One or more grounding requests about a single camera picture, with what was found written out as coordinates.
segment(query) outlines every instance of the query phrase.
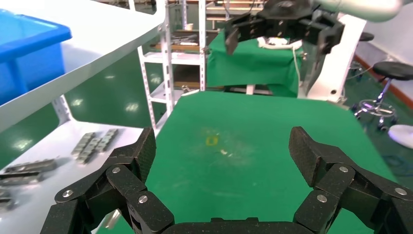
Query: green tablecloth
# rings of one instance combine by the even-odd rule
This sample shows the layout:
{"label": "green tablecloth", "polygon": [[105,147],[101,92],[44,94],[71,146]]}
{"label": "green tablecloth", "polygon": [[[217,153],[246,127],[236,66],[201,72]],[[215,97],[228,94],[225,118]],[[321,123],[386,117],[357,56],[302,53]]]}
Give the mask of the green tablecloth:
{"label": "green tablecloth", "polygon": [[[258,47],[256,39],[238,44],[233,55],[227,55],[221,32],[209,44],[207,86],[270,84],[276,96],[296,97],[298,76],[292,50],[270,50]],[[302,49],[296,50],[299,55]],[[301,65],[301,56],[297,57]]]}
{"label": "green tablecloth", "polygon": [[[294,126],[394,181],[350,112],[323,101],[201,92],[181,97],[160,132],[147,187],[176,223],[211,217],[291,221],[311,191],[289,155]],[[132,230],[122,219],[113,232],[99,232]],[[373,232],[346,210],[329,231],[365,233]]]}

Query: stool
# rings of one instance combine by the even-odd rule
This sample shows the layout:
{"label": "stool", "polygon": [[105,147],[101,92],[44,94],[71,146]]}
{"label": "stool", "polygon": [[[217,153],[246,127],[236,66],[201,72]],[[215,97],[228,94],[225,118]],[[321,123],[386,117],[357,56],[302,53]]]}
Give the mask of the stool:
{"label": "stool", "polygon": [[396,80],[412,80],[413,79],[413,67],[400,62],[378,62],[373,66],[373,71],[379,75],[384,76],[381,81],[388,78],[383,91],[375,99],[365,99],[357,104],[353,105],[351,108],[354,112],[355,117],[360,119],[360,114],[365,112],[374,116],[380,117],[378,128],[382,131],[388,129],[384,124],[384,119],[391,117],[391,124],[397,123],[396,110],[391,105],[383,102],[384,96],[390,87],[390,83],[393,79]]}
{"label": "stool", "polygon": [[[362,32],[361,36],[360,36],[360,39],[358,41],[359,42],[361,42],[361,41],[371,41],[373,39],[374,39],[373,34]],[[353,75],[355,75],[357,71],[359,71],[360,73],[363,72],[363,68],[362,68],[361,64],[359,62],[355,61],[354,59],[351,61],[349,70],[353,73]]]}

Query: floor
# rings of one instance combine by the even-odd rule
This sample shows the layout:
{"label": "floor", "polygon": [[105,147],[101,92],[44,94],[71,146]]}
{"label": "floor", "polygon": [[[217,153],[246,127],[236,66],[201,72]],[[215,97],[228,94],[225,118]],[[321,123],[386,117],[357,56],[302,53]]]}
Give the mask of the floor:
{"label": "floor", "polygon": [[[188,21],[195,22],[195,18],[191,16]],[[138,60],[137,52],[132,52],[68,92],[66,98],[74,117],[80,121],[132,127],[149,126],[150,118]],[[147,72],[152,88],[162,82],[160,64],[147,64]],[[347,104],[351,105],[361,99],[376,97],[381,85],[369,75],[365,75],[360,82],[356,79],[347,81],[345,88]],[[412,110],[391,94],[387,101],[397,109],[401,124],[413,125]],[[165,111],[163,104],[155,105],[154,109],[157,118]],[[409,177],[413,172],[413,168],[412,172],[410,171],[410,164],[413,165],[413,150],[393,142],[386,132],[378,131],[375,121],[377,120],[363,117],[360,123],[380,154],[386,156],[387,161],[393,165],[392,171],[399,182],[413,188],[413,180]],[[57,124],[58,120],[49,104],[0,133],[0,167],[36,144],[56,128]]]}

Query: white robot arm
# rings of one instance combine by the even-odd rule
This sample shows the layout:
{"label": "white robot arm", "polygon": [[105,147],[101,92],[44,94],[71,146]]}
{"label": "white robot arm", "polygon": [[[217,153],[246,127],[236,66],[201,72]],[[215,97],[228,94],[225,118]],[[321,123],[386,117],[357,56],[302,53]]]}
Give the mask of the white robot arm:
{"label": "white robot arm", "polygon": [[313,0],[323,9],[342,12],[364,20],[383,22],[394,18],[403,5],[413,0]]}

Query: white metal rack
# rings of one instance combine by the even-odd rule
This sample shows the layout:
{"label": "white metal rack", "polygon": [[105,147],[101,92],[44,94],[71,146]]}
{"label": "white metal rack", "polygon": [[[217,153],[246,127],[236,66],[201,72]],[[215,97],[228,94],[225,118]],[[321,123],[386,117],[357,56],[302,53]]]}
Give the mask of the white metal rack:
{"label": "white metal rack", "polygon": [[[129,0],[130,9],[135,11],[133,0]],[[185,28],[187,24],[187,2],[181,0],[182,6],[182,25]],[[152,128],[159,131],[164,125],[166,119],[170,116],[174,105],[184,93],[183,90],[174,90],[173,87],[173,72],[172,64],[185,64],[185,65],[199,65],[200,73],[200,90],[205,90],[205,45],[206,45],[206,1],[200,0],[198,3],[199,8],[199,54],[186,54],[177,53],[171,51],[171,35],[170,35],[170,23],[169,23],[169,7],[168,0],[165,2],[165,21],[158,28],[161,35],[161,52],[148,52],[143,53],[142,47],[138,48],[139,60],[142,70],[142,77],[144,80],[145,93],[148,102],[150,121]],[[148,76],[146,72],[145,63],[161,63],[163,67],[164,81],[158,85],[154,91],[149,90]],[[153,112],[153,102],[165,103],[167,106],[167,112],[156,122],[155,114]]]}

